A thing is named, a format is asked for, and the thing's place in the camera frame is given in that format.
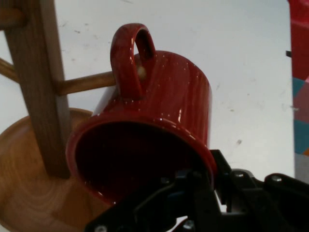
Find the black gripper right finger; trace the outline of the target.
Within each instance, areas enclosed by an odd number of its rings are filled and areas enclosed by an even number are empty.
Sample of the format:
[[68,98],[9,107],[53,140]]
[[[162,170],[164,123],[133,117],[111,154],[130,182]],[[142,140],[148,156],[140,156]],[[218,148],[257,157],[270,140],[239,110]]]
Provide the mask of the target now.
[[264,181],[248,170],[232,169],[220,150],[211,150],[217,164],[216,192],[226,213],[216,216],[220,232],[307,232],[309,186],[284,174]]

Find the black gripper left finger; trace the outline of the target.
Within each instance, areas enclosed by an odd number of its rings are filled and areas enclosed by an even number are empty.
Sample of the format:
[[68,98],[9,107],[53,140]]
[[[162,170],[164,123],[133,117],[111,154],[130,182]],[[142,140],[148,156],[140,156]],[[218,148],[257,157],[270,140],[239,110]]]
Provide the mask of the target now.
[[210,190],[206,171],[183,170],[140,187],[89,222],[86,232],[166,232],[183,216],[195,216],[195,194]]

